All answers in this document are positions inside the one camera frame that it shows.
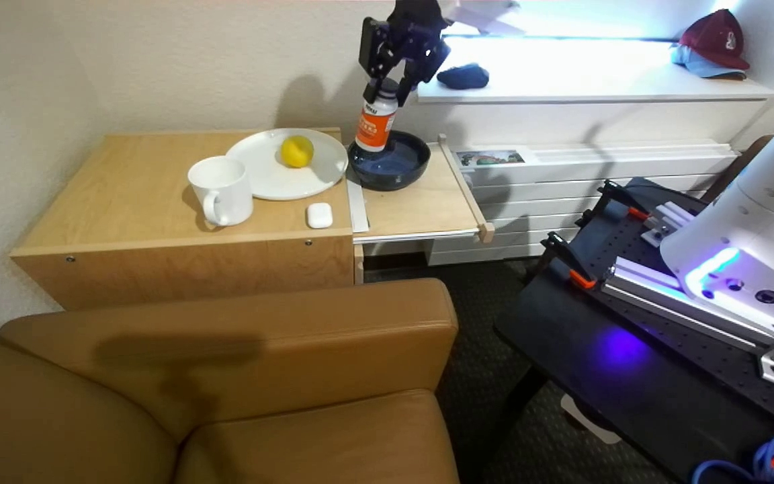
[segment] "dark floor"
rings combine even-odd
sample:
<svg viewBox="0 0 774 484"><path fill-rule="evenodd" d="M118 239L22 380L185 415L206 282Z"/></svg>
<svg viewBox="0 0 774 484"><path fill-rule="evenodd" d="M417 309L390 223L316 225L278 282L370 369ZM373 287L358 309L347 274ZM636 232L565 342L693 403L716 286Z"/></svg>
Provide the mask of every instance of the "dark floor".
<svg viewBox="0 0 774 484"><path fill-rule="evenodd" d="M550 381L525 406L518 424L493 450L486 465L470 461L513 381L530 369L493 332L517 301L530 260L424 267L421 259L380 259L365 281L437 276L445 282L459 337L437 397L459 457L463 478L486 484L667 484L673 482L628 445L601 445L560 410Z"/></svg>

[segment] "yellow lemon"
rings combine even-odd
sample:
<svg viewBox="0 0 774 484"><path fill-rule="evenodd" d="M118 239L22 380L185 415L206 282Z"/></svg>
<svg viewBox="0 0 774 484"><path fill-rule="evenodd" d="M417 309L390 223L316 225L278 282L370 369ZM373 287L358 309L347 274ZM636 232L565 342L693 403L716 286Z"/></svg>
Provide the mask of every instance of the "yellow lemon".
<svg viewBox="0 0 774 484"><path fill-rule="evenodd" d="M311 164L311 141L303 135L290 135L279 145L279 161L284 168L302 169Z"/></svg>

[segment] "white cup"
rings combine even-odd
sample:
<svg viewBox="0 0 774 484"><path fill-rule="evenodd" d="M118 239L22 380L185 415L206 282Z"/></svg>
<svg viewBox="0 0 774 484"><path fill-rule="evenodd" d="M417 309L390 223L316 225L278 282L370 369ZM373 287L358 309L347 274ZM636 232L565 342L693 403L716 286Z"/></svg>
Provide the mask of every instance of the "white cup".
<svg viewBox="0 0 774 484"><path fill-rule="evenodd" d="M253 216L253 189L241 164L209 157L189 169L189 181L209 225L236 225Z"/></svg>

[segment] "tan armchair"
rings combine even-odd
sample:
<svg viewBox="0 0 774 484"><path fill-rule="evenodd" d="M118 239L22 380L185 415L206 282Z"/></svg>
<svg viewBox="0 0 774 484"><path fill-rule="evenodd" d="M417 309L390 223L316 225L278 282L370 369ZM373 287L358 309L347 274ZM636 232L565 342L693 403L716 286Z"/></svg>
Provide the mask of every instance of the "tan armchair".
<svg viewBox="0 0 774 484"><path fill-rule="evenodd" d="M456 482L435 281L22 317L0 482Z"/></svg>

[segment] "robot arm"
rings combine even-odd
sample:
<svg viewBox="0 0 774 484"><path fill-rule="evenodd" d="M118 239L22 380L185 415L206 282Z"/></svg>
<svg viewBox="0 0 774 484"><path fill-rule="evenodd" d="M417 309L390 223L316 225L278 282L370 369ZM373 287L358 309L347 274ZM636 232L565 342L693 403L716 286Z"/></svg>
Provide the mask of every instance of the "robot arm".
<svg viewBox="0 0 774 484"><path fill-rule="evenodd" d="M394 10L386 22L365 17L358 57L370 77L362 92L365 103L373 103L386 73L397 61L407 61L394 94L397 106L404 106L417 84L431 82L450 57L450 45L440 37L450 18L486 28L509 10L509 6L511 0L394 0Z"/></svg>

